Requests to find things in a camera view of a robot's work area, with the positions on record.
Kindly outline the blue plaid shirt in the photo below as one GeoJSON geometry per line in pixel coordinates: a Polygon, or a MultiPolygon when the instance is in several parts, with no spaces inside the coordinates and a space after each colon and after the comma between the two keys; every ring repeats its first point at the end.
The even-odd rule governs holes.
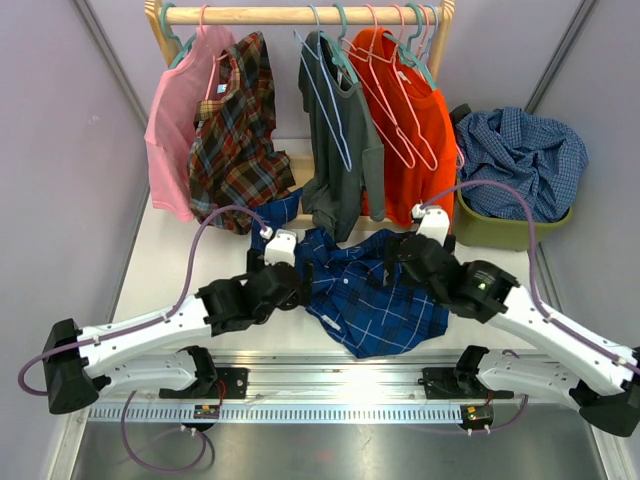
{"type": "Polygon", "coordinates": [[[404,285],[400,265],[387,267],[390,248],[408,237],[382,229],[342,248],[314,227],[298,241],[296,269],[313,268],[306,313],[358,359],[403,354],[446,333],[449,311],[404,285]]]}

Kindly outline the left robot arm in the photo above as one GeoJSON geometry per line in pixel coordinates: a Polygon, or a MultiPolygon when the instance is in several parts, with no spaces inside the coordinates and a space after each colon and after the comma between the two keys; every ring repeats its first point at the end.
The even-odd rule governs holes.
{"type": "Polygon", "coordinates": [[[208,396],[218,374],[199,341],[245,331],[266,323],[275,310],[311,302],[311,261],[269,265],[252,249],[248,264],[246,274],[211,282],[177,310],[151,312],[121,325],[55,323],[43,361],[50,413],[72,413],[119,390],[155,389],[175,399],[208,396]]]}

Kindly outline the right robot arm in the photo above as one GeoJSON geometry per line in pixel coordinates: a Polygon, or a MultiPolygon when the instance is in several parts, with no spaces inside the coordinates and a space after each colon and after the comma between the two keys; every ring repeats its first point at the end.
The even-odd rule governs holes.
{"type": "Polygon", "coordinates": [[[528,361],[470,345],[446,387],[467,398],[512,392],[551,401],[608,434],[630,437],[639,424],[638,349],[583,329],[493,263],[459,262],[453,242],[420,234],[386,240],[385,281],[397,280],[460,318],[517,336],[552,360],[528,361]]]}

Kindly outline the dark grey shirt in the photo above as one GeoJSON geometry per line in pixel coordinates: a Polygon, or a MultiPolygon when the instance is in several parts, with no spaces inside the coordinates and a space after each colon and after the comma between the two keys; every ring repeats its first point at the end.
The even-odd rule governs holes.
{"type": "Polygon", "coordinates": [[[384,146],[375,131],[361,82],[342,72],[321,31],[301,47],[298,88],[308,114],[314,176],[303,186],[303,212],[337,242],[348,239],[362,208],[386,217],[384,146]]]}

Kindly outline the red brown plaid shirt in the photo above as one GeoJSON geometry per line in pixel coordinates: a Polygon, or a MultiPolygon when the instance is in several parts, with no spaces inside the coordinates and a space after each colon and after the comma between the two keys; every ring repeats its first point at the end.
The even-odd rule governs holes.
{"type": "Polygon", "coordinates": [[[290,158],[272,141],[275,86],[268,47],[253,32],[221,52],[199,102],[187,162],[189,208],[199,222],[228,205],[256,208],[290,194],[290,158]]]}

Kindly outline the orange t-shirt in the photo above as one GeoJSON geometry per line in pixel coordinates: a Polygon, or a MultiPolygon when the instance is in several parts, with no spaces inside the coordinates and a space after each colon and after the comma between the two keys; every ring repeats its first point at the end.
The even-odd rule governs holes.
{"type": "MultiPolygon", "coordinates": [[[[376,35],[374,54],[389,58],[394,45],[382,37],[380,30],[376,35]]],[[[360,31],[355,38],[360,45],[367,47],[370,35],[371,31],[367,28],[360,31]]],[[[424,203],[455,185],[458,151],[449,111],[441,91],[432,90],[416,69],[402,65],[399,59],[396,60],[396,66],[401,72],[402,83],[418,116],[422,135],[428,140],[438,160],[437,169],[430,171],[418,156],[415,156],[416,166],[413,169],[407,169],[392,152],[385,148],[381,140],[384,145],[386,217],[399,226],[408,227],[412,224],[411,210],[414,205],[424,203]]],[[[396,79],[390,65],[374,59],[374,68],[382,87],[386,90],[386,97],[396,119],[409,137],[409,142],[413,143],[427,160],[432,161],[428,149],[414,131],[415,123],[406,107],[403,95],[399,89],[392,87],[396,79]]],[[[372,114],[378,114],[374,105],[368,104],[368,108],[371,117],[372,114]]]]}

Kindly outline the blue checked shirt in basket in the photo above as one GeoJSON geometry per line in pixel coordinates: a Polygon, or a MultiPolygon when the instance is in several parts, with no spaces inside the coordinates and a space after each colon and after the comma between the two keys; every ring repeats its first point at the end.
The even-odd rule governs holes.
{"type": "Polygon", "coordinates": [[[588,165],[586,147],[570,127],[505,107],[468,113],[456,121],[454,132],[465,157],[460,180],[484,182],[462,189],[473,211],[486,217],[526,219],[519,201],[490,184],[495,181],[523,197],[535,222],[564,218],[588,165]]]}

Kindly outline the pink shirt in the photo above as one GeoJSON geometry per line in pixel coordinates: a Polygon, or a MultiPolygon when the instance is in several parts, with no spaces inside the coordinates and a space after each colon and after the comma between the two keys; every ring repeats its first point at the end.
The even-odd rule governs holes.
{"type": "Polygon", "coordinates": [[[144,135],[152,205],[190,222],[187,164],[195,138],[194,118],[205,97],[211,60],[197,32],[192,51],[160,78],[144,135]]]}

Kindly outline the teal hanger with orange shirt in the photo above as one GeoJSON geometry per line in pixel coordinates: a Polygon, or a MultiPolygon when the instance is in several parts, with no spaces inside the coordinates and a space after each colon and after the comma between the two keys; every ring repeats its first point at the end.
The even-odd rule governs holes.
{"type": "Polygon", "coordinates": [[[410,8],[416,15],[418,21],[416,33],[409,36],[405,43],[390,33],[384,33],[383,37],[394,45],[391,57],[397,57],[402,65],[417,69],[429,87],[432,90],[436,90],[437,86],[427,66],[427,60],[433,38],[440,24],[438,10],[431,4],[424,6],[413,2],[408,2],[406,7],[410,8]]]}

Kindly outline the pink hanger with plaid shirt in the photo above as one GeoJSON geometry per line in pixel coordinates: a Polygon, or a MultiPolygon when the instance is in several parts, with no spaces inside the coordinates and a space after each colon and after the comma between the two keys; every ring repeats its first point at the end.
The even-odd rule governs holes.
{"type": "Polygon", "coordinates": [[[203,41],[206,52],[211,60],[210,74],[205,91],[205,100],[209,100],[211,91],[216,80],[216,69],[218,65],[218,58],[221,52],[233,43],[233,34],[231,30],[226,26],[204,24],[204,14],[206,9],[209,8],[208,4],[204,4],[199,11],[199,24],[198,33],[200,39],[203,41]]]}

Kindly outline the blue hanger at rack end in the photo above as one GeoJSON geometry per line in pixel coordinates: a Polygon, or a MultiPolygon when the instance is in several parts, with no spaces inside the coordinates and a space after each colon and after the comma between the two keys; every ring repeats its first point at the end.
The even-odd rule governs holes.
{"type": "Polygon", "coordinates": [[[425,63],[428,63],[428,61],[430,59],[431,46],[433,44],[435,35],[438,33],[439,26],[440,26],[440,14],[439,14],[439,11],[438,11],[438,7],[436,7],[434,5],[431,5],[431,4],[427,4],[426,7],[428,9],[430,9],[432,11],[432,13],[434,14],[434,25],[432,27],[431,33],[428,36],[427,46],[426,46],[426,50],[424,52],[425,63]]]}

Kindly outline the pink hanger at rack end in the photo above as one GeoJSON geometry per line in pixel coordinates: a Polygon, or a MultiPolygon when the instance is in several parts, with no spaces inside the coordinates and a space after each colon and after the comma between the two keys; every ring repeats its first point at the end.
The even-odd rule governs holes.
{"type": "Polygon", "coordinates": [[[417,56],[417,58],[419,60],[421,60],[423,63],[425,63],[424,52],[426,50],[428,36],[431,33],[432,27],[434,25],[434,14],[432,13],[433,20],[430,20],[429,14],[427,13],[427,11],[430,10],[430,9],[428,9],[426,7],[426,5],[420,5],[419,8],[422,11],[424,19],[425,19],[425,32],[422,35],[421,43],[420,43],[420,45],[418,47],[418,50],[416,52],[416,56],[417,56]]]}

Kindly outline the teal hanger with pink shirt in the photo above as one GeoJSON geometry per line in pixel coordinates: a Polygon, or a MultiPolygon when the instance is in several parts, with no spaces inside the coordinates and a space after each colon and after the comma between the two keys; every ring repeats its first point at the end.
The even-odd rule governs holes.
{"type": "Polygon", "coordinates": [[[166,2],[160,10],[161,33],[164,35],[167,45],[170,47],[167,60],[169,69],[176,68],[186,58],[186,56],[192,51],[196,40],[196,34],[193,34],[185,42],[182,42],[180,37],[169,27],[167,22],[167,12],[173,7],[175,7],[174,3],[166,2]]]}

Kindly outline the wooden clothes rack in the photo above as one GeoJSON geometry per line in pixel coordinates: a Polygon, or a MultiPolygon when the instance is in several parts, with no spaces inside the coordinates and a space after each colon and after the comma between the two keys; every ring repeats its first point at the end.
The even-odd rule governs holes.
{"type": "MultiPolygon", "coordinates": [[[[167,41],[160,29],[160,10],[163,4],[164,3],[159,1],[150,1],[145,6],[145,12],[167,62],[170,47],[167,45],[167,41]]],[[[378,17],[378,28],[391,31],[392,35],[400,39],[403,43],[407,41],[409,36],[416,33],[418,28],[416,15],[410,8],[406,7],[406,5],[390,8],[373,8],[378,17]]],[[[187,9],[177,7],[173,7],[168,10],[167,22],[169,27],[180,37],[182,42],[185,42],[191,35],[197,34],[199,11],[200,8],[187,9]]],[[[431,46],[430,59],[427,63],[434,80],[437,75],[437,65],[444,48],[444,42],[447,35],[446,31],[453,16],[454,5],[450,1],[445,1],[438,7],[438,11],[440,14],[440,26],[431,46]]],[[[309,25],[310,32],[318,30],[324,33],[331,45],[331,48],[333,49],[332,60],[336,65],[338,65],[339,69],[342,72],[354,75],[356,79],[359,80],[351,61],[348,58],[349,43],[353,41],[360,31],[373,27],[374,21],[367,7],[346,8],[339,4],[334,4],[331,8],[317,8],[314,6],[257,8],[209,7],[206,9],[204,14],[204,24],[221,25],[226,26],[229,29],[233,24],[273,24],[285,27],[298,27],[305,24],[309,25]]],[[[293,57],[287,65],[287,71],[296,73],[298,77],[301,47],[304,44],[304,40],[307,35],[297,38],[293,57]]],[[[269,60],[275,86],[275,79],[280,74],[281,70],[279,65],[271,60],[270,56],[269,60]]],[[[292,96],[294,102],[303,109],[302,95],[298,88],[298,81],[292,96]]],[[[308,114],[304,110],[303,112],[303,120],[310,129],[308,114]]],[[[292,156],[288,156],[290,158],[291,170],[296,184],[292,187],[288,196],[279,200],[292,199],[294,202],[294,212],[301,214],[304,219],[313,223],[312,216],[304,213],[302,208],[303,186],[314,176],[312,145],[311,170],[309,173],[304,173],[301,163],[295,160],[292,156]]],[[[432,202],[435,205],[440,206],[447,212],[448,216],[451,217],[454,212],[455,205],[455,197],[452,193],[452,187],[436,195],[432,199],[418,204],[425,205],[427,202],[432,202]]],[[[249,231],[251,225],[251,220],[248,214],[250,209],[251,208],[245,208],[238,205],[228,205],[214,210],[205,220],[210,220],[215,227],[226,229],[236,234],[245,234],[249,231]]],[[[365,219],[373,221],[366,215],[366,213],[367,208],[363,207],[362,215],[359,217],[356,224],[365,219]]]]}

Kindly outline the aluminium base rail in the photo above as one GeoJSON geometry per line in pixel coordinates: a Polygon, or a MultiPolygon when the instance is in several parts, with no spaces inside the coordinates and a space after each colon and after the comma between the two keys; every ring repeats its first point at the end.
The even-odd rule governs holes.
{"type": "Polygon", "coordinates": [[[466,394],[458,389],[455,351],[356,361],[344,355],[220,356],[225,392],[198,399],[115,394],[86,412],[93,422],[213,424],[460,424],[492,423],[501,404],[522,393],[466,394]]]}

